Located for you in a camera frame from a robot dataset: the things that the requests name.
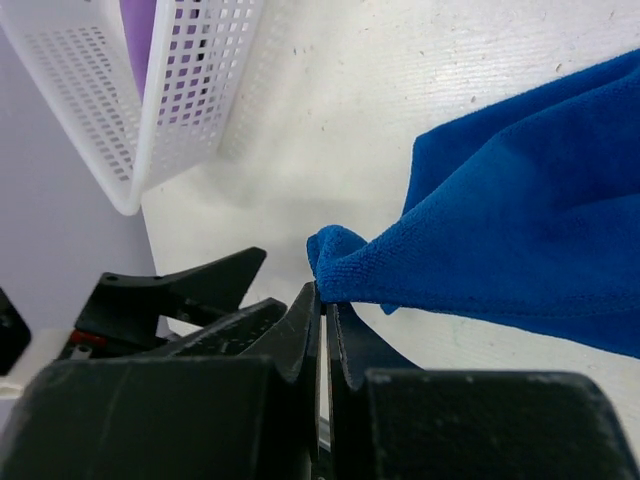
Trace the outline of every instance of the red component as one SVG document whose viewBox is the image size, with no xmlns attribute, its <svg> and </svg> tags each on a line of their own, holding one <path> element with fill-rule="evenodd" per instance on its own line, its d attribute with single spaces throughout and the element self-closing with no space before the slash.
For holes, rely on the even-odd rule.
<svg viewBox="0 0 640 480">
<path fill-rule="evenodd" d="M 73 332 L 71 332 L 69 341 L 71 341 L 76 345 L 87 343 L 89 345 L 93 345 L 94 347 L 99 347 L 99 348 L 105 348 L 107 346 L 106 338 L 99 337 L 97 335 L 92 335 L 86 332 L 81 332 L 80 330 L 74 330 Z"/>
</svg>

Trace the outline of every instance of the basket perforated side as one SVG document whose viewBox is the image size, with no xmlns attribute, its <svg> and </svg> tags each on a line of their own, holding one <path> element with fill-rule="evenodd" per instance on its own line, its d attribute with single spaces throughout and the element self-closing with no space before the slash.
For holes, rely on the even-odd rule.
<svg viewBox="0 0 640 480">
<path fill-rule="evenodd" d="M 119 182 L 131 177 L 140 124 L 140 101 L 130 68 L 99 27 L 25 36 L 28 47 L 101 162 Z"/>
<path fill-rule="evenodd" d="M 148 186 L 213 158 L 261 6 L 257 0 L 176 2 Z"/>
</svg>

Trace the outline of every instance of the white plastic basket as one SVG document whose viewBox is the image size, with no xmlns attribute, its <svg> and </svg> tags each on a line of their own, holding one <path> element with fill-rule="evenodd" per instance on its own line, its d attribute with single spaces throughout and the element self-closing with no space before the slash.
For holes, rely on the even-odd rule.
<svg viewBox="0 0 640 480">
<path fill-rule="evenodd" d="M 144 190 L 214 155 L 262 2 L 157 0 L 143 102 L 118 0 L 0 0 L 0 22 L 102 189 L 132 215 Z"/>
</svg>

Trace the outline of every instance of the white floor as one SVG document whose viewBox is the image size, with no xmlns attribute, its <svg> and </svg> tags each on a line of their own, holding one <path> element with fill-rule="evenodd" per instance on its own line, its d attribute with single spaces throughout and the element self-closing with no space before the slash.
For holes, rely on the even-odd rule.
<svg viewBox="0 0 640 480">
<path fill-rule="evenodd" d="M 291 302 L 306 238 L 372 238 L 401 211 L 420 133 L 640 46 L 637 0 L 269 0 L 219 158 L 149 192 L 159 273 L 257 245 L 247 302 Z M 557 369 L 603 387 L 640 456 L 640 361 L 485 322 L 358 311 L 425 368 Z"/>
</svg>

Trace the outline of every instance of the blue towel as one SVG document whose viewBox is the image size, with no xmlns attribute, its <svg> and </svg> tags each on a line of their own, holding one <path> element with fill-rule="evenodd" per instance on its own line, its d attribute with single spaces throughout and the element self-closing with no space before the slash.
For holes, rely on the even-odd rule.
<svg viewBox="0 0 640 480">
<path fill-rule="evenodd" d="M 324 302 L 475 317 L 640 358 L 640 50 L 442 125 L 400 220 L 307 242 Z"/>
</svg>

